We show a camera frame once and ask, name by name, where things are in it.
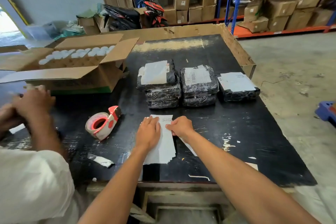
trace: white shirt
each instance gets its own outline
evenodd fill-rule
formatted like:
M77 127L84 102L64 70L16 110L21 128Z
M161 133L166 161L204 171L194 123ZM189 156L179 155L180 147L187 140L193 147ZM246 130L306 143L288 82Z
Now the white shirt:
M76 224L83 210L60 154L0 147L0 224Z

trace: wrapped package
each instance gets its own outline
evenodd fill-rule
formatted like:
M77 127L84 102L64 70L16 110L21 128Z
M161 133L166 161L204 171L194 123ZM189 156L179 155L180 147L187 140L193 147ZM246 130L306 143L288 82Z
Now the wrapped package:
M210 66L187 67L180 70L184 98L216 94L218 81Z
M260 89L241 72L221 74L218 81L224 101L227 102L253 100L260 94Z
M160 101L147 101L149 109L163 109L170 107L178 107L179 99L166 99Z
M177 77L177 83L174 86L167 87L165 89L153 89L146 91L147 101L179 99L181 96L182 96L182 90L179 77Z
M136 88L139 90L161 89L176 85L177 77L173 60L147 63L139 69Z
M194 96L183 99L183 106L185 107L201 107L214 105L216 103L217 95L212 94L208 96Z

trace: barcode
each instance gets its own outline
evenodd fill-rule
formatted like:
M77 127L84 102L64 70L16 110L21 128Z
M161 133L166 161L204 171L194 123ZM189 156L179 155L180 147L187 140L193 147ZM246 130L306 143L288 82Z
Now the barcode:
M191 82L192 82L192 84L196 84L196 76L195 76L195 73L192 73L192 74L191 74Z

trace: red tape dispenser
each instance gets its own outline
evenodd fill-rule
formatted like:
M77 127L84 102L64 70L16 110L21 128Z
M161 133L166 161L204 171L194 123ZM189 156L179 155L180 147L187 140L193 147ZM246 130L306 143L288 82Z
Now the red tape dispenser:
M85 124L86 131L99 141L108 137L121 116L121 110L118 106L112 106L108 110L110 114L99 112L90 117Z

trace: motorcycle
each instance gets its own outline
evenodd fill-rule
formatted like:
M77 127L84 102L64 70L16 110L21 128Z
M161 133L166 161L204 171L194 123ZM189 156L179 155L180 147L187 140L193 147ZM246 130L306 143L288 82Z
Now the motorcycle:
M146 24L148 27L168 27L168 21L163 17L164 9L154 0L144 1L147 10L144 11ZM124 9L111 5L104 5L106 12L104 26L106 26L110 17L113 18L108 24L110 31L141 29L140 13L132 9Z

